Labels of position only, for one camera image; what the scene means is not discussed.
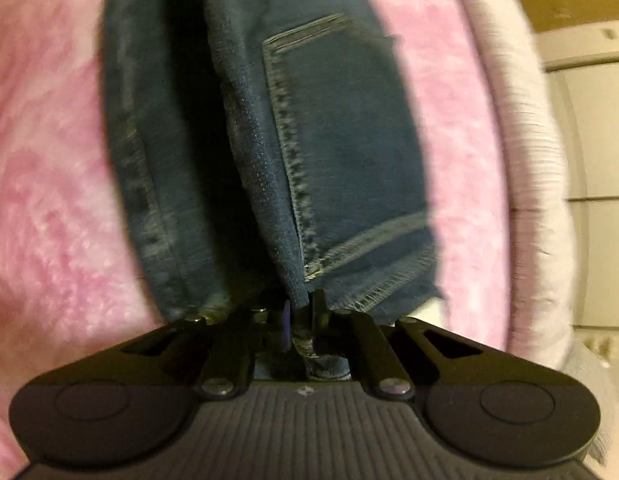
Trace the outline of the dark blue denim jeans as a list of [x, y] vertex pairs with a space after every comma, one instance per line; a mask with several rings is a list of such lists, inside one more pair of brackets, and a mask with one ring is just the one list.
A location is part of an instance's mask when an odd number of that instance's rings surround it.
[[369, 0], [106, 0], [108, 149], [142, 275], [167, 322], [288, 309], [392, 324], [439, 293], [420, 143]]

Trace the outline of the white quilted comforter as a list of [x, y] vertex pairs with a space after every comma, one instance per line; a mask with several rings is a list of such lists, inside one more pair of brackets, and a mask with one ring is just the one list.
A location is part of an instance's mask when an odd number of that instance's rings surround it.
[[615, 395], [609, 373], [572, 326], [576, 247], [567, 156], [535, 38], [519, 0], [461, 0], [503, 139], [509, 195], [509, 352], [561, 370], [594, 393], [600, 429], [590, 448], [606, 464]]

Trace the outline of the pink rose pattern blanket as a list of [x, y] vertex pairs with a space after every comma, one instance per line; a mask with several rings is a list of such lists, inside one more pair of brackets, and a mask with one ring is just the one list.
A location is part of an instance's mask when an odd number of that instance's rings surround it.
[[[443, 306], [432, 323], [505, 348], [507, 179], [460, 0], [372, 0], [396, 37], [428, 165]], [[0, 479], [25, 457], [15, 390], [151, 330], [104, 144], [96, 37], [103, 0], [0, 0]]]

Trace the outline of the white drawer cabinet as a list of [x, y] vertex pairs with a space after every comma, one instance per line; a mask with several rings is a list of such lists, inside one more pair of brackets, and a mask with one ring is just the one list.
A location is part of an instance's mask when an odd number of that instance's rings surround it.
[[577, 250], [576, 336], [609, 372], [616, 419], [606, 479], [619, 479], [619, 20], [536, 37], [563, 134]]

